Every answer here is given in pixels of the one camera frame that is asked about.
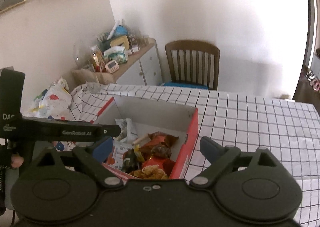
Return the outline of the person left hand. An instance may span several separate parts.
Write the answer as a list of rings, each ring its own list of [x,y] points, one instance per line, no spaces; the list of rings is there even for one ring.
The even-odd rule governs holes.
[[[12,168],[19,168],[24,162],[24,158],[21,157],[19,154],[13,154],[11,156],[11,167]]]

